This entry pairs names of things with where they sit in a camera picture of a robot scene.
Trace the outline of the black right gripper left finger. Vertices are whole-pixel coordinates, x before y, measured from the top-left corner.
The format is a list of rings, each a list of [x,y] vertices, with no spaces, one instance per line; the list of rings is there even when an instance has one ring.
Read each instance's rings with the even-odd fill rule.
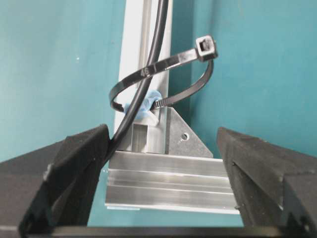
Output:
[[[85,226],[108,151],[105,124],[0,164],[0,235]]]

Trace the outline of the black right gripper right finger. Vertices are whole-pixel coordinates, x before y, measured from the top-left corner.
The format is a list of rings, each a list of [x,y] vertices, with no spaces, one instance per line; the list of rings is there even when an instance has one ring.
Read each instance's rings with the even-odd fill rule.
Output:
[[[246,227],[316,237],[316,157],[225,127],[216,141]]]

